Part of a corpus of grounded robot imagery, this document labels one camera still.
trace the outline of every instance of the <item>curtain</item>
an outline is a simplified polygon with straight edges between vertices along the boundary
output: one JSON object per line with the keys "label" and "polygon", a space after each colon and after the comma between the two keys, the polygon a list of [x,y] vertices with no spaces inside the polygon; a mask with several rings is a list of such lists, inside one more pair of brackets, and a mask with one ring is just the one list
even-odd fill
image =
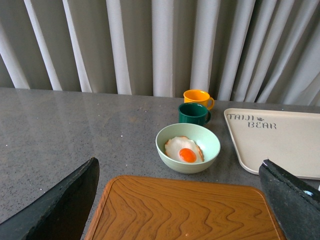
{"label": "curtain", "polygon": [[320,106],[320,0],[0,0],[0,87]]}

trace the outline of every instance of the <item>egg white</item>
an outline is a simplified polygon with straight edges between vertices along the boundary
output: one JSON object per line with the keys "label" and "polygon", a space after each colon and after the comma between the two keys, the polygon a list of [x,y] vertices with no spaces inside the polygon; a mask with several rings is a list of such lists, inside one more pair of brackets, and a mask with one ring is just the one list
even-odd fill
{"label": "egg white", "polygon": [[186,136],[176,136],[172,139],[169,139],[165,145],[165,154],[176,161],[182,162],[182,163],[187,163],[184,161],[180,155],[179,152],[181,149],[190,149],[195,153],[196,160],[193,162],[194,163],[202,163],[204,161],[201,149],[196,145],[196,143],[187,138]]}

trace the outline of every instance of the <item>dark green mug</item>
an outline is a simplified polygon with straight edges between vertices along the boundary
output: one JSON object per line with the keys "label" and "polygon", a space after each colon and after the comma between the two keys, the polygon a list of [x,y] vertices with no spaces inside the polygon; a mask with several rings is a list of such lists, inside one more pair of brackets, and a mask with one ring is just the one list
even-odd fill
{"label": "dark green mug", "polygon": [[211,119],[210,111],[195,102],[185,102],[178,107],[179,123],[197,124],[203,126]]}

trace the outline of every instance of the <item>wooden tray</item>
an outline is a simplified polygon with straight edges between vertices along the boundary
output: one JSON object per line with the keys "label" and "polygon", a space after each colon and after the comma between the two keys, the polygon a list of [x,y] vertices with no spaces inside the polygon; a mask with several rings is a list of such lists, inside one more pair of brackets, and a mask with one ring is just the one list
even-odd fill
{"label": "wooden tray", "polygon": [[320,114],[229,108],[224,117],[241,166],[270,159],[298,178],[320,180]]}
{"label": "wooden tray", "polygon": [[123,175],[106,185],[85,239],[285,237],[253,187]]}

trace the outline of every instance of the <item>table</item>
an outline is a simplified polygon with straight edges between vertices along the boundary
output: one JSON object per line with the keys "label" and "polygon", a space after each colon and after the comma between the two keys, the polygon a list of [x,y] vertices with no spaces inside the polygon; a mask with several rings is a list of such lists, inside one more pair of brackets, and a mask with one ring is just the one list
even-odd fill
{"label": "table", "polygon": [[[155,139],[177,123],[182,98],[0,88],[0,222],[8,219],[94,156],[100,163],[97,194],[83,237],[105,185],[119,175],[252,186],[224,119],[228,108],[320,113],[320,107],[216,101],[205,126],[220,140],[210,168],[178,173],[160,159]],[[305,180],[318,188],[320,181]]]}

